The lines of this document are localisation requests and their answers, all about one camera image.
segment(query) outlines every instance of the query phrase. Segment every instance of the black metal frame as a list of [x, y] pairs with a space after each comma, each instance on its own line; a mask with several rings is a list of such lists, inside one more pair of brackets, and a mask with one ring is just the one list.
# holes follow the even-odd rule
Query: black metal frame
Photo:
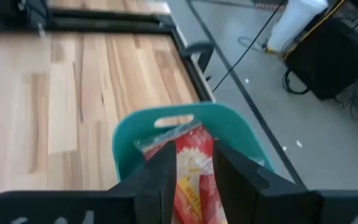
[[177, 27], [168, 14], [133, 14], [116, 11], [89, 11], [48, 8], [35, 5], [39, 12], [47, 11], [50, 18], [29, 10], [26, 24], [14, 25], [0, 19], [0, 32], [102, 32], [127, 34], [169, 35], [179, 52], [200, 101], [211, 101], [211, 95], [202, 81], [191, 56], [200, 53], [198, 66], [204, 72], [213, 53], [213, 45], [200, 42], [189, 46], [180, 37]]

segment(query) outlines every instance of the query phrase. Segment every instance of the wooden table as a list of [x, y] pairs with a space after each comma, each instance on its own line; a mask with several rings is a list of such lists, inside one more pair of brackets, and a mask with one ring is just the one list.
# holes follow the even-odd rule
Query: wooden table
[[[164, 3], [64, 0], [71, 8], [169, 12]], [[0, 192], [109, 189], [111, 136], [128, 113], [198, 101], [169, 37], [0, 35]]]

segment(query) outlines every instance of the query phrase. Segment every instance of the yellow cable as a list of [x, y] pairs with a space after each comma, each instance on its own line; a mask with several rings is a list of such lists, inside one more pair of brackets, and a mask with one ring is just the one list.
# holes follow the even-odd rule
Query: yellow cable
[[287, 57], [289, 56], [289, 54], [296, 49], [296, 47], [298, 46], [298, 44], [299, 44], [300, 42], [302, 42], [303, 40], [305, 40], [315, 29], [317, 29], [317, 27], [319, 27], [319, 26], [320, 26], [324, 21], [326, 21], [332, 14], [334, 14], [334, 13], [339, 9], [339, 7], [341, 7], [341, 5], [342, 5], [344, 2], [345, 2], [345, 0], [341, 0], [341, 2], [339, 2], [337, 6], [335, 6], [329, 13], [327, 13], [326, 17], [324, 17], [324, 18], [321, 19], [316, 25], [314, 25], [314, 27], [311, 28], [311, 29], [309, 30], [309, 32], [307, 32], [307, 33], [301, 38], [301, 40], [300, 40], [297, 44], [295, 44], [294, 46], [292, 46], [292, 48], [284, 54], [284, 59], [287, 59]]

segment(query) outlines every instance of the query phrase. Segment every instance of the black speaker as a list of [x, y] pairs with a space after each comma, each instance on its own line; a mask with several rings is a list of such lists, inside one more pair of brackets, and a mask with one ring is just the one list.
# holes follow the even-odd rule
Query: black speaker
[[286, 64], [320, 100], [333, 98], [358, 78], [358, 33], [328, 19], [299, 43]]

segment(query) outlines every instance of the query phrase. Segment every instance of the teal basket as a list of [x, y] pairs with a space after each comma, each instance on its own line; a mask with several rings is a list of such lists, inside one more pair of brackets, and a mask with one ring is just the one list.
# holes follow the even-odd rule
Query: teal basket
[[159, 128], [155, 122], [160, 118], [193, 115], [207, 130], [233, 149], [253, 159], [264, 159], [265, 167], [273, 170], [270, 159], [260, 147], [247, 122], [233, 109], [217, 103], [173, 105], [135, 111], [117, 126], [112, 138], [112, 153], [116, 162], [118, 181], [130, 176], [145, 161], [134, 146], [135, 140], [162, 134], [172, 128]]

